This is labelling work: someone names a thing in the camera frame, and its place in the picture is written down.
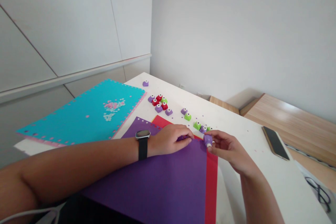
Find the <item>cable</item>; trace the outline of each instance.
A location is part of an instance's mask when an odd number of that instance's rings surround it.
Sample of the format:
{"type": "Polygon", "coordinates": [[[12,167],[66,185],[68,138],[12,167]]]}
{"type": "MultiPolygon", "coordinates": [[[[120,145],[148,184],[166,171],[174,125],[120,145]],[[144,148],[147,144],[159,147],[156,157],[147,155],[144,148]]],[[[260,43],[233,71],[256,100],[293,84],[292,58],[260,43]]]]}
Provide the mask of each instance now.
{"type": "Polygon", "coordinates": [[[3,220],[0,221],[0,224],[4,224],[6,223],[7,221],[10,221],[12,219],[15,219],[15,218],[18,218],[18,217],[22,217],[22,216],[25,216],[25,215],[31,215],[31,214],[41,214],[41,213],[44,213],[44,212],[49,212],[49,211],[52,211],[52,212],[55,212],[56,213],[56,217],[55,217],[55,222],[54,224],[58,224],[58,219],[60,217],[60,213],[59,213],[59,210],[57,208],[45,208],[45,209],[39,209],[39,210],[31,210],[31,211],[26,211],[26,212],[21,212],[21,213],[17,213],[17,214],[14,214],[12,216],[9,216],[3,220]]]}
{"type": "Polygon", "coordinates": [[[318,201],[321,204],[326,205],[327,209],[325,210],[327,213],[329,213],[331,211],[329,204],[331,203],[331,199],[329,197],[329,195],[323,190],[323,188],[317,184],[312,178],[310,177],[305,177],[307,183],[313,187],[316,191],[317,191],[317,197],[318,197],[318,201]]]}

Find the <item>watch face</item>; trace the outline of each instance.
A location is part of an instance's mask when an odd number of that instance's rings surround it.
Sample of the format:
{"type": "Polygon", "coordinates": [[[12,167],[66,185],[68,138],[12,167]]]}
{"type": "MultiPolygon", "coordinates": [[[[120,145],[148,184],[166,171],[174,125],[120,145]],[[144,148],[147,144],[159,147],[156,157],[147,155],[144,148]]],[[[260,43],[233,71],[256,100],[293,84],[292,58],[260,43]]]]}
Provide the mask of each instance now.
{"type": "Polygon", "coordinates": [[[144,130],[144,131],[138,131],[135,134],[136,138],[143,138],[143,137],[149,137],[151,135],[151,132],[149,130],[144,130]]]}

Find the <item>white table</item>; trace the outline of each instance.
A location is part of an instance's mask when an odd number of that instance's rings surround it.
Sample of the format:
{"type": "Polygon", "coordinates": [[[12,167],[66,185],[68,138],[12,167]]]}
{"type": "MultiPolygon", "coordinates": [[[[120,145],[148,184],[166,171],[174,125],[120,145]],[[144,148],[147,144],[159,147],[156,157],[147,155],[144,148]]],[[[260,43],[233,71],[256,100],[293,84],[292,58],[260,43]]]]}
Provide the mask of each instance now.
{"type": "MultiPolygon", "coordinates": [[[[286,223],[331,223],[287,149],[285,148],[290,161],[272,154],[261,125],[146,73],[127,81],[126,84],[145,89],[147,95],[114,136],[115,139],[122,137],[136,116],[152,121],[158,113],[147,98],[150,95],[162,94],[167,98],[173,114],[167,116],[161,112],[161,117],[174,124],[189,125],[195,135],[202,137],[193,127],[197,120],[202,125],[207,124],[234,135],[241,142],[268,180],[286,223]],[[145,80],[149,81],[148,87],[142,86],[145,80]],[[192,115],[190,122],[182,118],[180,111],[183,107],[192,115]]],[[[15,147],[28,155],[54,148],[28,139],[19,142],[15,147]]],[[[216,219],[217,223],[246,222],[240,177],[229,163],[221,158],[218,159],[216,219]]]]}

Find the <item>wristwatch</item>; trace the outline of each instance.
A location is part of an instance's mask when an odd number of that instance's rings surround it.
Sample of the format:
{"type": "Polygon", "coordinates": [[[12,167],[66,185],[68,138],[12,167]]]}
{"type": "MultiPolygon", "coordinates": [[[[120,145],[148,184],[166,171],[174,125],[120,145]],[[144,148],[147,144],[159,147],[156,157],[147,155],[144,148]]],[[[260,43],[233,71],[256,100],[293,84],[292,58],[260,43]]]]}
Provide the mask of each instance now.
{"type": "Polygon", "coordinates": [[[139,160],[147,158],[147,143],[151,132],[149,130],[138,131],[135,138],[139,141],[139,160]]]}

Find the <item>red paper sheet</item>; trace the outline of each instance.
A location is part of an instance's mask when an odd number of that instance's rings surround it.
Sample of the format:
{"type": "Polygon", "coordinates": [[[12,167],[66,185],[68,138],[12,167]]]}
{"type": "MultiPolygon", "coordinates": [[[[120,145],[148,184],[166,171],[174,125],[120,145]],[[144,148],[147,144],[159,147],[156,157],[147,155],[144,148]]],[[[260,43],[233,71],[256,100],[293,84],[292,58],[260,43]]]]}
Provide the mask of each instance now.
{"type": "MultiPolygon", "coordinates": [[[[160,127],[165,127],[171,122],[157,115],[152,123],[160,127]]],[[[211,153],[206,153],[206,189],[205,189],[205,224],[216,223],[216,200],[217,200],[217,169],[218,157],[211,153]]]]}

